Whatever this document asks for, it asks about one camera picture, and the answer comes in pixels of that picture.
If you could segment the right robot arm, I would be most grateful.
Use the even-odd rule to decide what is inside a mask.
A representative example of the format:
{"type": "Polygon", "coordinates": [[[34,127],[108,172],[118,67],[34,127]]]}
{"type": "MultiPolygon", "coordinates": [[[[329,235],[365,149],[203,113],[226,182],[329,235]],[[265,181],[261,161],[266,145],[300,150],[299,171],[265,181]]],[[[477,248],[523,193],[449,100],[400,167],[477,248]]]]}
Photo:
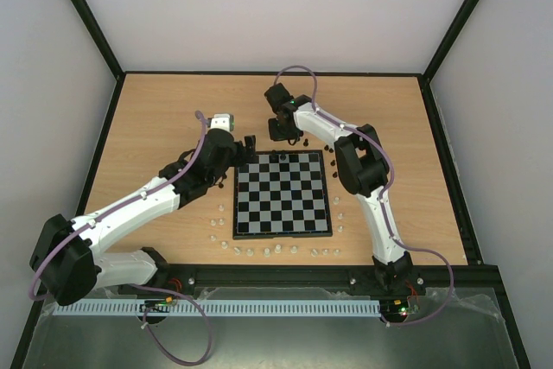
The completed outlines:
{"type": "Polygon", "coordinates": [[[293,97],[283,84],[271,86],[264,97],[275,117],[268,121],[270,139],[296,139],[308,133],[334,152],[342,187],[356,197],[372,238],[372,261],[378,286],[389,293],[407,282],[413,263],[397,229],[389,199],[394,178],[375,129],[338,119],[306,95],[293,97]]]}

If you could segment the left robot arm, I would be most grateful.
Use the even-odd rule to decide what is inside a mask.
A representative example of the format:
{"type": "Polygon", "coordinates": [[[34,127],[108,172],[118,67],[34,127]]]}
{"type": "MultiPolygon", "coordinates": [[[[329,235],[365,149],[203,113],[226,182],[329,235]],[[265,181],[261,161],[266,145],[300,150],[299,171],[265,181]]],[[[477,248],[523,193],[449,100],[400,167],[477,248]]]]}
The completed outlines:
{"type": "Polygon", "coordinates": [[[165,261],[152,248],[110,253],[116,242],[151,220],[204,196],[229,168],[252,162],[256,138],[241,141],[211,129],[195,150],[161,169],[157,176],[107,207],[73,219],[48,219],[29,260],[36,281],[61,306],[103,287],[159,283],[165,261]]]}

